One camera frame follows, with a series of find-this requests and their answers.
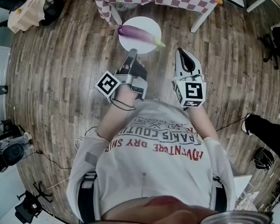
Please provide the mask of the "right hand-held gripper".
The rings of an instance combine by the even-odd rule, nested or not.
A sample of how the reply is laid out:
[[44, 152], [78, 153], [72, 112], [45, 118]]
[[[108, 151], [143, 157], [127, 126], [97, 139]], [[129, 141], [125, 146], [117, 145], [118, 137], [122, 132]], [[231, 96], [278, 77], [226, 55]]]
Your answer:
[[200, 61], [189, 51], [178, 48], [175, 62], [176, 75], [172, 84], [181, 107], [183, 110], [200, 107], [206, 100], [207, 87]]

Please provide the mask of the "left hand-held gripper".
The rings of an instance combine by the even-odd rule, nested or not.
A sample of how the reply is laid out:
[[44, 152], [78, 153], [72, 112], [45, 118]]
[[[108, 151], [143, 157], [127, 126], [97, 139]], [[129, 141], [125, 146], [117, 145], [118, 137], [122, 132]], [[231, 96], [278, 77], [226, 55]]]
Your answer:
[[115, 74], [106, 71], [96, 83], [95, 88], [109, 102], [114, 100], [118, 87], [122, 85], [128, 85], [131, 91], [137, 94], [137, 99], [145, 99], [148, 87], [147, 71], [136, 59], [137, 49], [132, 48], [126, 61]]

